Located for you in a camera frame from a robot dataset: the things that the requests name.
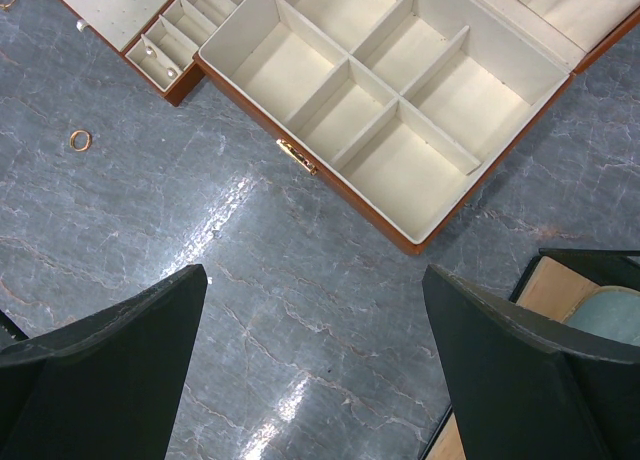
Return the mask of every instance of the cream compartment divider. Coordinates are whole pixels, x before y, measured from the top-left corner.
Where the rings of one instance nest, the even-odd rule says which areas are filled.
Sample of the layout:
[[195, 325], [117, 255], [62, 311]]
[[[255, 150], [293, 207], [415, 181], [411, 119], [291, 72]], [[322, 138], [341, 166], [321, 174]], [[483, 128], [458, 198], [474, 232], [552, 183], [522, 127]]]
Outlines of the cream compartment divider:
[[206, 42], [218, 28], [188, 0], [176, 0], [162, 16], [198, 46]]
[[[147, 48], [155, 56], [148, 55]], [[163, 92], [182, 74], [182, 69], [144, 34], [129, 50], [127, 58]], [[167, 74], [169, 68], [176, 72], [173, 79]]]
[[[384, 12], [373, 12], [369, 27], [360, 23], [348, 36], [328, 17], [333, 10], [348, 13], [345, 5], [329, 7], [323, 11], [309, 0], [247, 0], [200, 56], [419, 244], [517, 134], [515, 128], [496, 129], [498, 138], [486, 146], [482, 137], [469, 141], [466, 134], [474, 126], [466, 125], [467, 103], [491, 109], [521, 95], [527, 110], [518, 112], [515, 127], [522, 128], [567, 73], [474, 0], [395, 0]], [[264, 21], [247, 28], [251, 15]], [[314, 23], [313, 15], [321, 23]], [[329, 30], [323, 30], [323, 21], [330, 22]], [[422, 62], [409, 59], [411, 68], [402, 78], [393, 75], [392, 62], [381, 68], [385, 55], [401, 60], [413, 39], [429, 54]], [[472, 70], [469, 82], [460, 59]], [[458, 84], [469, 84], [471, 96], [458, 95], [453, 88]], [[365, 100], [379, 105], [363, 109], [350, 128], [339, 114]], [[484, 115], [482, 110], [469, 114]], [[493, 118], [484, 123], [491, 127]], [[462, 134], [450, 119], [464, 124]]]
[[[411, 5], [413, 0], [400, 0], [396, 4], [396, 8], [392, 11], [399, 11], [401, 13], [403, 8], [406, 8], [406, 5]], [[276, 0], [276, 4], [278, 6], [278, 10], [280, 12], [280, 16], [286, 23], [289, 25], [296, 24], [297, 31], [307, 31], [312, 32], [311, 35], [306, 38], [312, 39], [314, 45], [312, 45], [316, 50], [324, 53], [325, 56], [330, 56], [335, 54], [336, 51], [341, 51], [341, 47], [337, 45], [327, 34], [325, 34], [322, 30], [320, 30], [316, 25], [314, 25], [311, 21], [309, 21], [304, 15], [298, 12], [294, 7], [289, 5], [285, 0]], [[385, 24], [385, 19], [383, 18], [378, 25], [373, 27], [372, 32], [368, 35], [368, 38], [371, 38], [376, 32], [379, 32], [380, 25]], [[430, 70], [438, 68], [437, 65], [446, 64], [451, 56], [458, 51], [462, 43], [464, 42], [467, 34], [469, 32], [469, 28], [465, 27], [459, 32], [451, 41], [447, 42], [446, 46], [443, 48], [443, 51], [440, 52], [439, 56], [433, 60], [432, 67], [425, 70], [418, 75], [417, 79], [414, 79], [414, 82], [417, 82], [418, 79], [422, 79], [426, 76]], [[360, 47], [356, 47], [355, 50], [363, 49], [362, 45], [367, 44], [367, 39], [365, 39]], [[320, 86], [309, 96], [309, 98], [297, 109], [291, 112], [284, 120], [284, 125], [297, 136], [299, 135], [303, 143], [305, 145], [311, 147], [310, 149], [315, 153], [319, 154], [319, 156], [323, 157], [326, 161], [328, 161], [336, 170], [340, 170], [344, 167], [353, 157], [355, 157], [360, 149], [364, 147], [369, 140], [371, 140], [376, 134], [376, 128], [382, 128], [384, 126], [384, 122], [381, 122], [381, 118], [386, 118], [388, 112], [390, 111], [388, 107], [389, 103], [397, 97], [399, 94], [396, 93], [393, 89], [388, 87], [381, 79], [379, 79], [374, 73], [369, 71], [364, 65], [362, 65], [356, 58], [344, 52], [345, 59], [342, 60], [342, 63], [338, 64], [329, 74], [325, 77], [324, 81], [320, 84]], [[334, 98], [336, 95], [340, 94], [340, 87], [348, 81], [348, 78], [351, 77], [351, 81], [355, 83], [355, 86], [360, 88], [361, 90], [367, 92], [372, 99], [379, 102], [380, 110], [378, 114], [374, 115], [369, 122], [367, 122], [362, 130], [357, 132], [355, 136], [352, 136], [350, 140], [347, 140], [344, 145], [339, 148], [335, 153], [329, 155], [327, 158], [327, 154], [323, 152], [318, 152], [318, 147], [316, 145], [320, 144], [318, 140], [310, 144], [306, 141], [305, 131], [303, 126], [312, 120], [312, 117], [326, 115], [327, 117], [331, 113], [331, 106], [328, 105], [330, 100]], [[476, 168], [478, 168], [481, 162], [469, 153], [464, 147], [462, 147], [457, 141], [451, 138], [446, 132], [444, 132], [441, 128], [436, 126], [429, 118], [427, 118], [424, 114], [419, 112], [415, 107], [406, 102], [406, 105], [403, 107], [403, 111], [406, 111], [405, 123], [408, 120], [408, 126], [412, 128], [416, 133], [418, 133], [421, 138], [429, 139], [429, 144], [431, 147], [440, 153], [444, 159], [455, 165], [458, 170], [464, 175], [468, 175], [473, 172]], [[352, 112], [351, 119], [355, 120], [357, 113]], [[322, 119], [316, 120], [317, 124], [321, 124]], [[346, 129], [347, 125], [343, 124], [342, 128]], [[328, 129], [325, 133], [332, 133], [332, 136], [336, 136], [339, 134], [339, 131], [336, 129]]]
[[191, 64], [193, 54], [198, 50], [198, 45], [195, 42], [162, 16], [147, 31], [146, 35], [182, 70]]
[[284, 0], [278, 20], [231, 74], [233, 81], [276, 118], [286, 120], [331, 75], [347, 53]]
[[187, 0], [200, 13], [219, 27], [237, 8], [232, 0]]

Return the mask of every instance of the jewelry box tray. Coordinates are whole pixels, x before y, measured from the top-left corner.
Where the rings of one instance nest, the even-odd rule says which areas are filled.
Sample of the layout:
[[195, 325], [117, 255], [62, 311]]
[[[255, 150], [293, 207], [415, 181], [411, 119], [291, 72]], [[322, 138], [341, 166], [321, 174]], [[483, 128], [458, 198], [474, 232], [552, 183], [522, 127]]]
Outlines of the jewelry box tray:
[[491, 1], [168, 0], [126, 45], [105, 41], [173, 105], [207, 75], [419, 254], [575, 75], [640, 21], [636, 9], [583, 51], [522, 5], [505, 16], [517, 0]]

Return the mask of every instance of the beige fabric lining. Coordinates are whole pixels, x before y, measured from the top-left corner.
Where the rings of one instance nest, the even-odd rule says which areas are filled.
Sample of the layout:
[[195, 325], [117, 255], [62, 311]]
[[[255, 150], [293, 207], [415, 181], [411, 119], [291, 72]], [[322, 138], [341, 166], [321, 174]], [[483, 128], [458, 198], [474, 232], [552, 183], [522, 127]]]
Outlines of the beige fabric lining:
[[640, 0], [520, 1], [585, 52], [591, 51], [640, 6]]

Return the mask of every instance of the jewelry box lid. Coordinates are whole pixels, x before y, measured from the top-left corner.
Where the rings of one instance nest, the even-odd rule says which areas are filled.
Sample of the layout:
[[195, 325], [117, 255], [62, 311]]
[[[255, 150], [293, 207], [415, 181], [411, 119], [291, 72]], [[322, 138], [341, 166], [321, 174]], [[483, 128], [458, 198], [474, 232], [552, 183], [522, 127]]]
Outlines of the jewelry box lid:
[[63, 0], [97, 33], [123, 51], [168, 0]]
[[483, 1], [572, 70], [640, 7], [640, 0]]

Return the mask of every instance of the marble floor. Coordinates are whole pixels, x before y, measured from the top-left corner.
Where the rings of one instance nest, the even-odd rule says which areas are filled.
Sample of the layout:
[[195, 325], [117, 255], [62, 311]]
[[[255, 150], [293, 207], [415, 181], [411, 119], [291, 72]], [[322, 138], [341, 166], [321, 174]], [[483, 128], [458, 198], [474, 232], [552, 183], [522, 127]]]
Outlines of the marble floor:
[[202, 263], [168, 459], [415, 459], [448, 404], [429, 263], [506, 297], [541, 246], [638, 247], [639, 66], [636, 30], [412, 258], [212, 85], [174, 109], [60, 3], [20, 0], [0, 12], [0, 309], [39, 335]]

